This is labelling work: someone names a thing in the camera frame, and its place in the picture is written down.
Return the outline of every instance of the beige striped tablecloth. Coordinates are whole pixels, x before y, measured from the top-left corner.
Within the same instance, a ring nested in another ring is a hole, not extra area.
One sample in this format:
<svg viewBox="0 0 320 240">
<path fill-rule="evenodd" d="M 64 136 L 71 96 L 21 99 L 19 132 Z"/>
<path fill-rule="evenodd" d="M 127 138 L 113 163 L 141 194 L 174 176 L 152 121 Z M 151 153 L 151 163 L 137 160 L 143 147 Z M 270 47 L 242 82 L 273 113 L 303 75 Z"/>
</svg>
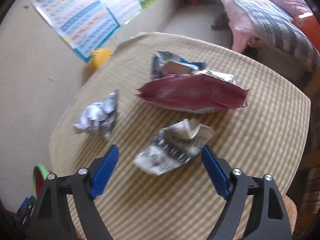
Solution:
<svg viewBox="0 0 320 240">
<path fill-rule="evenodd" d="M 211 114 L 189 114 L 141 102 L 136 89 L 150 79 L 154 52 L 167 50 L 189 61 L 207 62 L 207 69 L 232 73 L 250 89 L 248 107 Z M 111 140 L 74 133 L 84 107 L 120 90 L 120 117 Z M 309 99 L 289 81 L 264 65 L 229 49 L 191 38 L 148 33 L 120 45 L 114 56 L 86 83 L 65 112 L 50 141 L 52 167 L 70 175 L 104 155 L 111 144 L 120 148 L 120 161 L 97 209 L 115 240 L 206 239 L 225 202 L 212 186 L 198 156 L 159 177 L 150 176 L 132 161 L 162 127 L 184 118 L 198 118 L 216 135 L 209 141 L 218 157 L 247 175 L 274 176 L 285 194 L 299 165 L 308 132 Z M 249 202 L 238 227 L 241 236 Z M 75 206 L 74 224 L 84 237 Z"/>
</svg>

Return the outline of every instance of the trash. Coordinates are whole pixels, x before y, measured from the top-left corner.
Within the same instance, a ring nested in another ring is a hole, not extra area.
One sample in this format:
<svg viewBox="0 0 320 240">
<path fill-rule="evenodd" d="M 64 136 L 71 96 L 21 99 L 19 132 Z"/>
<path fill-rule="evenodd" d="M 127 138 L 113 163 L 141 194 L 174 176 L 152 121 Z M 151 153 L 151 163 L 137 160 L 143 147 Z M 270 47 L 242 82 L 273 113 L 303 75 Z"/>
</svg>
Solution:
<svg viewBox="0 0 320 240">
<path fill-rule="evenodd" d="M 155 53 L 152 61 L 151 79 L 187 74 L 194 70 L 203 69 L 205 69 L 204 62 L 189 62 L 174 53 L 158 51 Z"/>
<path fill-rule="evenodd" d="M 106 100 L 88 105 L 79 118 L 79 123 L 73 127 L 76 133 L 88 132 L 90 134 L 101 134 L 106 140 L 111 137 L 113 123 L 118 117 L 118 90 L 109 94 Z"/>
<path fill-rule="evenodd" d="M 249 92 L 236 83 L 233 75 L 210 70 L 166 76 L 138 91 L 137 96 L 145 102 L 195 114 L 247 106 Z"/>
<path fill-rule="evenodd" d="M 134 160 L 148 174 L 161 175 L 189 162 L 214 135 L 214 130 L 196 119 L 161 129 Z"/>
</svg>

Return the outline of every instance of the silver foil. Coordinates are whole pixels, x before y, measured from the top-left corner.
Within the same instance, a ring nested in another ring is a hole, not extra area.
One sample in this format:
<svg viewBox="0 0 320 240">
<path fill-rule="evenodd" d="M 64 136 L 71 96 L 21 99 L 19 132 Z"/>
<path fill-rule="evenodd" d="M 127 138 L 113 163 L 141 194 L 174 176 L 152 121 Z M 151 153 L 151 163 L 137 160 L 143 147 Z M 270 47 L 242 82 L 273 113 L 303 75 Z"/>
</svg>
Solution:
<svg viewBox="0 0 320 240">
<path fill-rule="evenodd" d="M 215 134 L 196 119 L 161 129 L 151 144 L 142 150 L 134 164 L 148 174 L 161 175 L 189 162 Z"/>
<path fill-rule="evenodd" d="M 226 73 L 212 71 L 212 70 L 206 70 L 206 69 L 195 70 L 195 71 L 192 71 L 191 74 L 192 75 L 207 75 L 207 76 L 214 77 L 214 78 L 220 79 L 222 81 L 228 82 L 228 83 L 233 84 L 235 86 L 239 86 L 236 83 L 235 76 L 232 74 L 226 74 Z"/>
<path fill-rule="evenodd" d="M 118 117 L 119 92 L 109 94 L 106 100 L 88 105 L 79 117 L 79 123 L 74 124 L 76 133 L 87 132 L 100 134 L 106 140 L 111 137 L 111 129 Z"/>
<path fill-rule="evenodd" d="M 185 73 L 190 73 L 196 70 L 205 69 L 206 63 L 204 62 L 189 62 L 182 57 L 169 51 L 157 51 L 154 54 L 151 64 L 151 80 L 163 78 L 168 75 L 164 71 L 164 66 L 169 62 L 174 62 L 183 65 Z"/>
</svg>

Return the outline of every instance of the orange box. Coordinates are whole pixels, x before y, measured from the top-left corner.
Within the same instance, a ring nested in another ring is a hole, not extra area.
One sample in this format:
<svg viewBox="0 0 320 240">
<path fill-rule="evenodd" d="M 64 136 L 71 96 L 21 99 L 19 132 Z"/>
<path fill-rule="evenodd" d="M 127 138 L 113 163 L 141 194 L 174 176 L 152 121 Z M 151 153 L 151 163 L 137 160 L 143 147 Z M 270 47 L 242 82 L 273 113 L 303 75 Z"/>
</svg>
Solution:
<svg viewBox="0 0 320 240">
<path fill-rule="evenodd" d="M 297 26 L 320 51 L 320 24 L 312 13 L 307 12 L 295 17 L 292 24 Z"/>
</svg>

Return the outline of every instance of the yellow toy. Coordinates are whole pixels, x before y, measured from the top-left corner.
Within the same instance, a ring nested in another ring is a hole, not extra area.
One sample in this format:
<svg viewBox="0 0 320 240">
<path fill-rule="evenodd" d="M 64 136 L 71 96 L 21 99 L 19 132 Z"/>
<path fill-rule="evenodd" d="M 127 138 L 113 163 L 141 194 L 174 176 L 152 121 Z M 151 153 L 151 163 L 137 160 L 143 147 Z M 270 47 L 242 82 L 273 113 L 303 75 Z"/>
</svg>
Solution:
<svg viewBox="0 0 320 240">
<path fill-rule="evenodd" d="M 106 48 L 98 48 L 92 51 L 91 56 L 92 59 L 89 62 L 90 68 L 97 70 L 105 63 L 107 60 L 111 58 L 113 51 Z"/>
</svg>

